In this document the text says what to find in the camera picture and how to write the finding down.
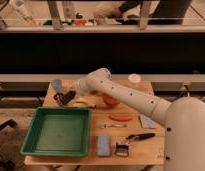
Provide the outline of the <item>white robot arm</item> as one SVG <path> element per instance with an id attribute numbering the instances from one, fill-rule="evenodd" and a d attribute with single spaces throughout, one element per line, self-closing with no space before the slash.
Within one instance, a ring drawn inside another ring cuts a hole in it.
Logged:
<path id="1" fill-rule="evenodd" d="M 163 171 L 205 171 L 205 103 L 194 97 L 174 102 L 111 80 L 107 68 L 97 69 L 74 83 L 79 95 L 105 93 L 165 128 Z"/>

